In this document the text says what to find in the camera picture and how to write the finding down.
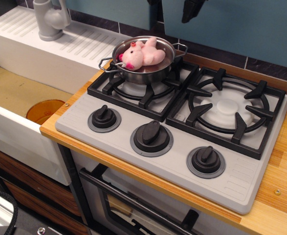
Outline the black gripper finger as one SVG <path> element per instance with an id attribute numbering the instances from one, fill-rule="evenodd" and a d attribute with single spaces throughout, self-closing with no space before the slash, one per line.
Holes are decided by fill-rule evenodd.
<path id="1" fill-rule="evenodd" d="M 161 0 L 147 0 L 148 4 L 158 4 Z"/>
<path id="2" fill-rule="evenodd" d="M 206 0 L 185 0 L 181 22 L 185 24 L 197 17 L 205 2 Z"/>

